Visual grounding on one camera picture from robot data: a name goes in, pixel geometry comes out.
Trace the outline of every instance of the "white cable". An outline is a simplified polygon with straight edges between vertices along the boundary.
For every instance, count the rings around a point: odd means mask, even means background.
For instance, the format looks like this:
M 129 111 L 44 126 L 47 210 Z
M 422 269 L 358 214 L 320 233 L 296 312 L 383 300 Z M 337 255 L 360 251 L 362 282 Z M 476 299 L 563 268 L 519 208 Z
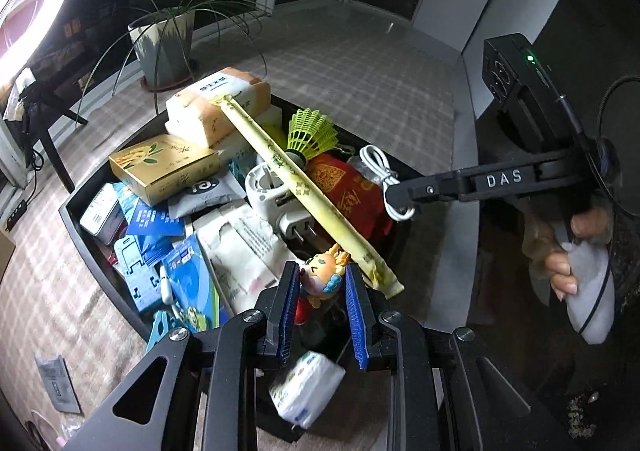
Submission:
M 369 144 L 360 150 L 360 158 L 364 165 L 382 179 L 382 194 L 385 200 L 385 209 L 389 217 L 396 222 L 410 220 L 415 213 L 415 208 L 409 207 L 405 212 L 400 212 L 390 206 L 386 201 L 386 190 L 389 186 L 399 184 L 400 180 L 398 180 L 396 174 L 391 171 L 385 153 L 379 147 Z

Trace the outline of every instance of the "cartoon toy head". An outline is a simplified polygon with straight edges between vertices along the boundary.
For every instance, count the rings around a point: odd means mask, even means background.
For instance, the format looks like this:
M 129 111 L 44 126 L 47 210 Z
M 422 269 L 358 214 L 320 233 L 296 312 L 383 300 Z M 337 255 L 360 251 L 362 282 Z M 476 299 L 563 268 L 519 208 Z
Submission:
M 328 299 L 342 285 L 344 266 L 351 256 L 336 244 L 326 253 L 316 254 L 309 259 L 300 272 L 300 285 L 306 292 L 318 299 Z

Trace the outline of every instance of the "blue toy ear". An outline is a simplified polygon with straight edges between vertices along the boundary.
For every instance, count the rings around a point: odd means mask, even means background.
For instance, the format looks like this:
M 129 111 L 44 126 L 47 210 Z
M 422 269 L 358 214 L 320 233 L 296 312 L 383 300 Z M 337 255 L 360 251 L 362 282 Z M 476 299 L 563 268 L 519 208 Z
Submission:
M 324 287 L 322 289 L 322 293 L 323 294 L 331 294 L 336 288 L 338 288 L 338 286 L 340 285 L 342 281 L 342 276 L 338 275 L 338 274 L 334 274 L 331 277 L 331 281 L 329 283 L 326 284 L 326 287 Z

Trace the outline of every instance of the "toy figurine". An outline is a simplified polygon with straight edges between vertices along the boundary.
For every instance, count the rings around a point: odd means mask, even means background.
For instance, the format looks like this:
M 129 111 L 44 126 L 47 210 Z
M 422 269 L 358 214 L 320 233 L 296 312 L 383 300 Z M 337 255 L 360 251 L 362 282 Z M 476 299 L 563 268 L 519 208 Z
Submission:
M 296 308 L 296 324 L 306 322 L 309 306 L 319 308 L 322 301 L 334 296 L 344 281 L 344 267 L 351 259 L 337 243 L 327 252 L 316 254 L 300 269 L 300 298 Z

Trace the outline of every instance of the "white power adapter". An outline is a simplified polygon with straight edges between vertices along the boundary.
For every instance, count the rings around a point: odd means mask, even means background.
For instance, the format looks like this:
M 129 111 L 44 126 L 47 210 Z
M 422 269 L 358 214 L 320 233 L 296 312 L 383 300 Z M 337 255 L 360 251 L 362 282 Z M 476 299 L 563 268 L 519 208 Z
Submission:
M 253 210 L 286 240 L 298 238 L 310 231 L 315 235 L 316 222 L 267 163 L 258 164 L 244 180 L 246 196 Z

